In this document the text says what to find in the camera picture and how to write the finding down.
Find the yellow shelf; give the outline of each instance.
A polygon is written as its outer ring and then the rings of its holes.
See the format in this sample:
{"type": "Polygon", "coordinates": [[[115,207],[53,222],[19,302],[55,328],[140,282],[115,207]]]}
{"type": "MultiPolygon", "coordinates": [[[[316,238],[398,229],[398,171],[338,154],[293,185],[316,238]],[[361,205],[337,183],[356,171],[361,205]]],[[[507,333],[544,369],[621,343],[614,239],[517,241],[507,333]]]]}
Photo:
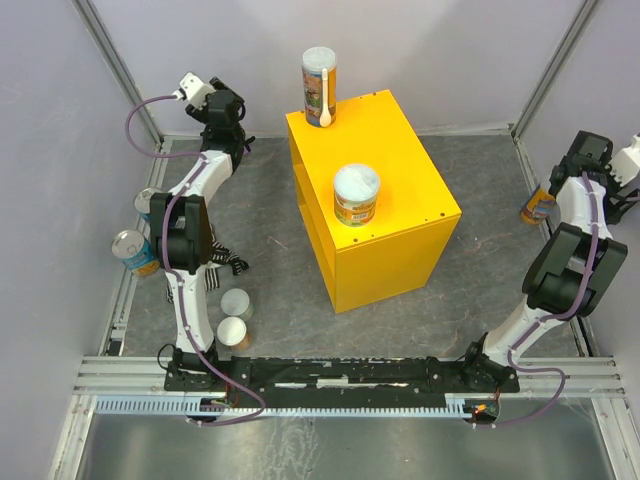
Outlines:
{"type": "Polygon", "coordinates": [[[302,112],[287,122],[298,205],[336,312],[423,286],[461,212],[391,92],[338,102],[328,128],[302,112]],[[363,227],[333,212],[333,178],[350,163],[381,179],[363,227]]]}

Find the striped cloth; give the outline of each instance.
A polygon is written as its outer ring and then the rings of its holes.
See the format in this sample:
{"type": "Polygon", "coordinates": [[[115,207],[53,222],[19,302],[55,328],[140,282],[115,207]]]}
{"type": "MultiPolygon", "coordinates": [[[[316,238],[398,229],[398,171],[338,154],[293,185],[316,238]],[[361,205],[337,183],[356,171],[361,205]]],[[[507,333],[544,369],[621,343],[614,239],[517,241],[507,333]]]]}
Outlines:
{"type": "MultiPolygon", "coordinates": [[[[207,270],[204,273],[204,288],[205,291],[210,292],[214,288],[220,288],[220,278],[218,277],[218,268],[224,265],[231,265],[231,270],[234,275],[240,275],[246,269],[249,268],[249,264],[242,260],[238,255],[226,248],[220,242],[216,241],[216,236],[213,232],[213,225],[211,227],[211,235],[213,237],[213,252],[207,265],[207,270]]],[[[171,285],[167,281],[166,287],[167,302],[173,304],[173,292],[171,291],[171,285]]]]}

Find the yellow box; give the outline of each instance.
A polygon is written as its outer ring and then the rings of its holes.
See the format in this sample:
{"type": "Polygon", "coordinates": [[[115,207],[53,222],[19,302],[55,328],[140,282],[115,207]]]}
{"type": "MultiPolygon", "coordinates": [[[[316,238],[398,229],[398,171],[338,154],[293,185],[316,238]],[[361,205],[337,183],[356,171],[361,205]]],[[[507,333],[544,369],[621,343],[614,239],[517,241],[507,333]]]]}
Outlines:
{"type": "Polygon", "coordinates": [[[336,121],[287,115],[298,206],[337,313],[423,287],[460,208],[389,90],[338,102],[336,121]],[[363,163],[380,176],[362,227],[334,214],[333,178],[363,163]]]}

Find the can label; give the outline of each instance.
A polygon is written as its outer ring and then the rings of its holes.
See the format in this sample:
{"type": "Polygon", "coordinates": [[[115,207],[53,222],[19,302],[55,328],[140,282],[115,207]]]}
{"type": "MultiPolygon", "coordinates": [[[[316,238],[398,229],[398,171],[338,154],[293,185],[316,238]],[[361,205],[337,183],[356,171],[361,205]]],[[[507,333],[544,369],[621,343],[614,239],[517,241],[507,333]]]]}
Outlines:
{"type": "Polygon", "coordinates": [[[145,239],[142,249],[133,257],[122,258],[122,263],[136,275],[146,277],[160,268],[160,262],[153,257],[151,244],[145,239]]]}
{"type": "Polygon", "coordinates": [[[538,225],[549,216],[555,205],[556,199],[538,185],[520,210],[520,217],[531,225],[538,225]]]}
{"type": "Polygon", "coordinates": [[[336,193],[333,206],[338,220],[349,227],[366,225],[376,213],[375,198],[364,203],[354,203],[336,193]]]}
{"type": "MultiPolygon", "coordinates": [[[[329,70],[327,79],[327,92],[329,99],[329,113],[331,123],[336,118],[336,68],[329,70]]],[[[304,114],[307,121],[316,127],[320,126],[320,115],[322,114],[322,74],[312,73],[302,68],[302,80],[304,84],[304,114]]]]}

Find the wire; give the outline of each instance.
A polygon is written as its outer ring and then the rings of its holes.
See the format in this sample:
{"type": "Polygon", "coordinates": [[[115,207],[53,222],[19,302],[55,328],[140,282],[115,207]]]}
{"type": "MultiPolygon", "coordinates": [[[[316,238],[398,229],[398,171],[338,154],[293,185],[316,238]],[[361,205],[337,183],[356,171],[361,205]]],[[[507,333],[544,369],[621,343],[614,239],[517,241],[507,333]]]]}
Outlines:
{"type": "Polygon", "coordinates": [[[598,203],[595,198],[595,192],[593,191],[593,187],[591,186],[589,177],[587,176],[586,172],[582,172],[582,181],[584,183],[585,188],[587,189],[587,193],[589,195],[589,200],[591,203],[591,244],[589,246],[589,254],[587,255],[587,261],[585,262],[585,266],[584,266],[584,273],[582,275],[582,279],[580,280],[580,285],[578,287],[578,293],[576,294],[576,298],[574,299],[573,304],[571,304],[571,307],[569,307],[569,310],[567,310],[566,312],[543,316],[540,320],[538,320],[536,324],[534,324],[529,330],[527,330],[527,332],[525,332],[525,334],[520,338],[520,340],[514,343],[511,349],[509,349],[509,351],[507,352],[507,362],[509,362],[509,365],[513,369],[522,373],[557,373],[558,375],[560,375],[560,385],[556,389],[553,396],[540,410],[537,410],[525,417],[516,418],[513,420],[506,420],[498,424],[494,423],[491,425],[477,425],[479,427],[484,427],[484,428],[506,427],[510,425],[517,425],[519,423],[522,423],[528,420],[532,420],[534,418],[541,416],[543,413],[549,410],[562,395],[562,391],[564,390],[564,387],[567,383],[567,376],[562,371],[562,369],[556,368],[556,367],[522,368],[514,362],[513,352],[515,352],[520,346],[522,346],[522,344],[531,335],[533,335],[533,333],[538,328],[540,328],[540,326],[543,323],[546,323],[549,320],[567,320],[573,317],[578,311],[578,308],[580,308],[580,304],[582,303],[582,300],[584,299],[584,296],[587,292],[587,286],[589,284],[589,279],[593,274],[593,266],[595,264],[596,252],[598,250],[598,203]]]}
{"type": "Polygon", "coordinates": [[[188,321],[187,321],[187,315],[186,315],[186,311],[185,311],[185,305],[184,305],[184,292],[183,292],[183,286],[184,286],[184,280],[182,278],[182,276],[180,275],[180,273],[178,273],[176,270],[173,270],[171,268],[171,265],[169,264],[169,255],[168,255],[168,248],[167,248],[167,234],[169,232],[169,218],[171,216],[171,211],[173,210],[173,207],[176,205],[176,203],[178,202],[178,200],[180,199],[180,197],[187,191],[187,185],[192,184],[200,175],[200,173],[202,173],[202,171],[204,170],[204,168],[207,165],[208,159],[206,157],[206,155],[204,155],[202,152],[181,152],[181,153],[156,153],[153,152],[151,150],[146,150],[142,147],[140,147],[131,137],[131,120],[133,119],[134,115],[138,112],[138,110],[140,110],[141,108],[145,107],[146,105],[150,104],[150,103],[154,103],[154,102],[159,102],[162,100],[176,100],[178,99],[178,97],[176,95],[162,95],[159,97],[152,97],[149,98],[147,100],[144,100],[142,102],[140,102],[138,105],[136,105],[130,112],[129,115],[127,115],[127,119],[125,120],[125,127],[124,127],[124,131],[125,131],[125,135],[127,137],[127,141],[131,144],[131,146],[138,152],[142,153],[143,155],[147,155],[149,157],[152,158],[178,158],[178,157],[190,157],[193,155],[198,156],[199,158],[202,158],[204,160],[204,162],[200,165],[200,167],[198,169],[196,169],[196,171],[193,173],[193,175],[191,175],[185,185],[180,189],[180,191],[178,193],[176,193],[173,198],[169,201],[169,205],[167,205],[167,209],[165,211],[164,214],[164,219],[162,221],[162,237],[161,237],[161,249],[162,249],[162,261],[164,264],[164,269],[165,272],[173,275],[176,278],[176,283],[178,285],[178,308],[180,311],[180,317],[182,320],[182,327],[184,328],[185,334],[187,336],[187,339],[189,340],[189,343],[191,344],[191,346],[193,347],[193,350],[195,351],[196,355],[198,356],[198,358],[200,359],[200,361],[209,369],[211,370],[211,372],[213,372],[216,376],[218,376],[219,378],[221,378],[222,380],[224,380],[225,382],[227,382],[228,384],[234,386],[235,388],[237,388],[238,390],[241,390],[243,392],[245,392],[247,395],[253,397],[259,404],[260,404],[260,408],[256,411],[256,412],[252,412],[249,413],[247,415],[243,415],[241,417],[238,418],[232,418],[229,420],[219,420],[216,421],[214,423],[203,423],[201,421],[195,421],[193,419],[188,419],[190,423],[194,423],[197,424],[198,426],[200,425],[207,425],[207,426],[212,426],[212,427],[222,427],[225,425],[235,425],[238,423],[243,423],[246,422],[248,420],[251,420],[255,417],[257,417],[258,415],[260,415],[262,412],[265,411],[265,409],[267,408],[264,400],[262,399],[262,397],[260,397],[257,393],[255,393],[253,390],[245,387],[244,385],[241,385],[240,383],[236,382],[235,380],[229,378],[227,375],[225,375],[224,373],[222,373],[220,370],[218,370],[216,367],[214,367],[209,360],[207,360],[207,358],[202,354],[200,346],[198,345],[198,342],[196,342],[196,339],[194,338],[193,334],[191,333],[191,326],[189,325],[188,321]]]}
{"type": "Polygon", "coordinates": [[[156,355],[156,360],[158,361],[158,366],[163,369],[165,372],[169,371],[168,367],[165,367],[162,365],[162,363],[160,363],[160,355],[162,355],[162,352],[164,351],[165,348],[167,347],[171,347],[173,348],[173,350],[175,351],[176,346],[173,343],[165,343],[162,347],[160,347],[160,350],[158,350],[158,354],[156,355]]]}

